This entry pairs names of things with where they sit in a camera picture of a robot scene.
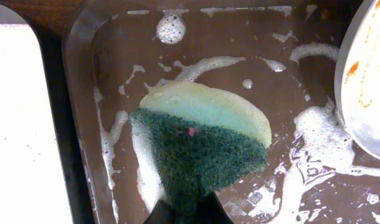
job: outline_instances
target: soap bubble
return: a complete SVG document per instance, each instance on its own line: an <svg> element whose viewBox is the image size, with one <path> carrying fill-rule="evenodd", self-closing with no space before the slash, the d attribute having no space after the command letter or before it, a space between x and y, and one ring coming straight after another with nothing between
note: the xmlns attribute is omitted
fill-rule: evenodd
<svg viewBox="0 0 380 224"><path fill-rule="evenodd" d="M177 44L186 33L186 25L177 14L165 15L157 25L157 37L164 44Z"/></svg>

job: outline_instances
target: scrub sponge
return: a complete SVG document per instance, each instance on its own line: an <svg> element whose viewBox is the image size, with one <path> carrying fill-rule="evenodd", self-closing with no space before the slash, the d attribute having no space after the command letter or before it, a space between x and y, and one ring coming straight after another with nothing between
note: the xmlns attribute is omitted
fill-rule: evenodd
<svg viewBox="0 0 380 224"><path fill-rule="evenodd" d="M130 123L134 141L147 142L141 150L152 157L166 201L188 220L205 196L267 162L267 118L228 91L171 83L145 96Z"/></svg>

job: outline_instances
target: orange sauce stain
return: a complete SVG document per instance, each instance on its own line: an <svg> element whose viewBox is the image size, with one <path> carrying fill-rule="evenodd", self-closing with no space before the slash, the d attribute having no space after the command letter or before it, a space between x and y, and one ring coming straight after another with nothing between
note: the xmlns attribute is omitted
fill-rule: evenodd
<svg viewBox="0 0 380 224"><path fill-rule="evenodd" d="M380 7L380 0L378 0L378 2L376 4L376 9L378 9L378 7Z"/></svg>
<svg viewBox="0 0 380 224"><path fill-rule="evenodd" d="M356 75L356 70L358 69L359 67L359 61L355 62L352 67L350 68L350 70L347 72L346 76L345 76L345 84L348 83L348 80L350 78L351 75Z"/></svg>

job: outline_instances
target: sink basin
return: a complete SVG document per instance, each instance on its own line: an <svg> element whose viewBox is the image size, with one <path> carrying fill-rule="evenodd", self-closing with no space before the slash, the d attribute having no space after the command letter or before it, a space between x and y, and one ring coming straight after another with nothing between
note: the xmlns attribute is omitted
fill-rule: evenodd
<svg viewBox="0 0 380 224"><path fill-rule="evenodd" d="M339 47L360 4L86 1L63 58L96 221L148 218L161 192L127 117L150 88L183 77L240 95L270 121L265 170L216 192L234 223L380 221L380 161L344 130L334 96ZM186 28L172 44L157 33L170 15Z"/></svg>

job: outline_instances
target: white plate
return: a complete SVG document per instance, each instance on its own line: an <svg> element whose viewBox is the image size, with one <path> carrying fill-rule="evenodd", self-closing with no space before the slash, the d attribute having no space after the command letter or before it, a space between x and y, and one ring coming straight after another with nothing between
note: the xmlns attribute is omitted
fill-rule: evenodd
<svg viewBox="0 0 380 224"><path fill-rule="evenodd" d="M348 132L380 159L380 0L365 0L344 37L335 97Z"/></svg>

